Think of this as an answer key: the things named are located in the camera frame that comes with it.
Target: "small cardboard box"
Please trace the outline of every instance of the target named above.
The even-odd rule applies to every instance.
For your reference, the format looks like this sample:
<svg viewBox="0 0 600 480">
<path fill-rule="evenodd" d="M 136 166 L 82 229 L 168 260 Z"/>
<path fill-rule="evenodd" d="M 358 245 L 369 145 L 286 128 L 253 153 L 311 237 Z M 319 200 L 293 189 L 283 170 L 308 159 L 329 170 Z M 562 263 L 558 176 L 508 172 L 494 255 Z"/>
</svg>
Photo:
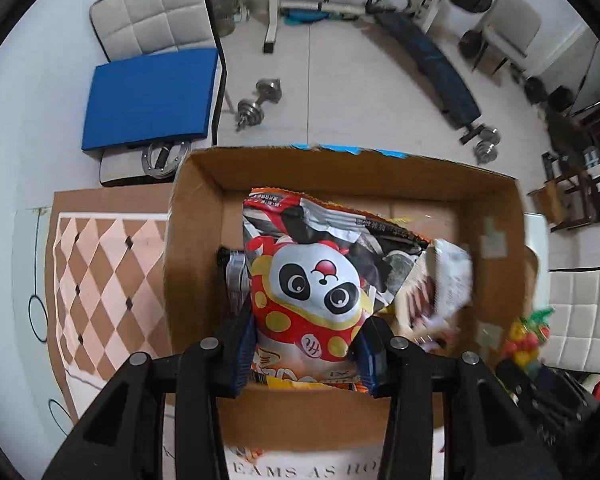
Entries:
<svg viewBox="0 0 600 480">
<path fill-rule="evenodd" d="M 420 234 L 468 248 L 474 293 L 460 316 L 455 353 L 478 349 L 475 341 L 484 340 L 478 327 L 507 333 L 523 314 L 525 235 L 514 179 L 394 152 L 213 148 L 189 155 L 173 191 L 164 291 L 174 352 L 211 335 L 228 312 L 216 251 L 220 245 L 242 248 L 242 200 L 253 187 L 302 191 L 401 218 Z M 487 350 L 492 360 L 501 339 Z M 381 443 L 389 400 L 337 388 L 272 390 L 248 384 L 238 399 L 219 399 L 218 409 L 227 446 L 333 450 Z M 439 406 L 436 412 L 442 412 Z"/>
</svg>

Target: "cartoon panda face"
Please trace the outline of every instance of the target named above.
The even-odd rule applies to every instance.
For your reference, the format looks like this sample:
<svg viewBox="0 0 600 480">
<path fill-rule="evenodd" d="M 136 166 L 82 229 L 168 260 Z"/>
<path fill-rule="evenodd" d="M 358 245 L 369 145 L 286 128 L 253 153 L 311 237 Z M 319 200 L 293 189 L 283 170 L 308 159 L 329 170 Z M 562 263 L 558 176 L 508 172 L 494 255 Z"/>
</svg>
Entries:
<svg viewBox="0 0 600 480">
<path fill-rule="evenodd" d="M 273 294 L 329 322 L 360 317 L 360 277 L 355 267 L 325 244 L 289 244 L 273 256 L 269 272 Z"/>
</svg>

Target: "blue board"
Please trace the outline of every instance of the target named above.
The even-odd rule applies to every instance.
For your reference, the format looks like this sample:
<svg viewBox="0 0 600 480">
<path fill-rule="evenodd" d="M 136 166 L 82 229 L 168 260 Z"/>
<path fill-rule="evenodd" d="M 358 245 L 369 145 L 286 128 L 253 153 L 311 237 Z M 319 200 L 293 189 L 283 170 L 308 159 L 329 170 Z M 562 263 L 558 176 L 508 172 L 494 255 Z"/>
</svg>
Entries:
<svg viewBox="0 0 600 480">
<path fill-rule="evenodd" d="M 218 50 L 192 48 L 97 66 L 82 149 L 205 138 Z"/>
</svg>

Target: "diamond pattern mat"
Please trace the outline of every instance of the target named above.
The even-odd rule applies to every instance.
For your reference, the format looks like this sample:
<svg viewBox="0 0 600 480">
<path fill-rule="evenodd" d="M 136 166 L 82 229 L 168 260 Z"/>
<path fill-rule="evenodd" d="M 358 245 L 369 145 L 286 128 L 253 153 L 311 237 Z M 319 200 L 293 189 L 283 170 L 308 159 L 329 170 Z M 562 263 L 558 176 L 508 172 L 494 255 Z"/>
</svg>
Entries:
<svg viewBox="0 0 600 480">
<path fill-rule="evenodd" d="M 59 214 L 54 291 L 65 368 L 107 381 L 133 352 L 172 353 L 162 292 L 165 228 L 165 219 L 151 215 Z"/>
</svg>

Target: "metal bolt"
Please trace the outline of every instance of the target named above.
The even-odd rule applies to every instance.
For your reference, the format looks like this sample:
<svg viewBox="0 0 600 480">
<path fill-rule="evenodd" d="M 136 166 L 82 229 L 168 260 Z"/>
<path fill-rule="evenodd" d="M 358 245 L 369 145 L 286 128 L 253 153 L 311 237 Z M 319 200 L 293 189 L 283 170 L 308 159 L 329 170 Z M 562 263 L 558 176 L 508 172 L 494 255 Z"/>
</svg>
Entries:
<svg viewBox="0 0 600 480">
<path fill-rule="evenodd" d="M 220 342 L 215 337 L 205 337 L 202 341 L 200 341 L 200 348 L 203 350 L 213 350 L 219 344 Z"/>
<path fill-rule="evenodd" d="M 392 337 L 390 343 L 391 346 L 396 350 L 404 350 L 407 348 L 407 346 L 409 346 L 409 340 L 401 335 Z"/>
<path fill-rule="evenodd" d="M 132 366 L 140 366 L 146 362 L 146 354 L 144 352 L 135 352 L 131 354 L 129 358 L 129 363 Z"/>
<path fill-rule="evenodd" d="M 462 354 L 462 361 L 464 361 L 468 365 L 477 365 L 480 361 L 480 358 L 475 352 L 464 352 Z"/>
</svg>

